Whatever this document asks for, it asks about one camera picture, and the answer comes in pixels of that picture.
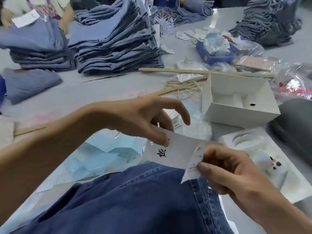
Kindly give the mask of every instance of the white paper box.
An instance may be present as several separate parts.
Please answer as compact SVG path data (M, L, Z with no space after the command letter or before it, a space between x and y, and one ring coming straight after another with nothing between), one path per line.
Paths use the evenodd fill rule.
M263 126L280 115L267 80L221 73L208 76L202 113L212 122L245 129Z
M281 193L291 203L296 203L300 200L312 196L312 186L290 161L290 159L283 153L277 144L271 139L262 127L243 130L232 134L224 135L220 138L220 142L229 148L235 149L233 140L238 136L244 134L257 135L265 140L265 145L261 145L261 149L265 150L273 158L281 158L286 161L289 167L286 180L281 189Z

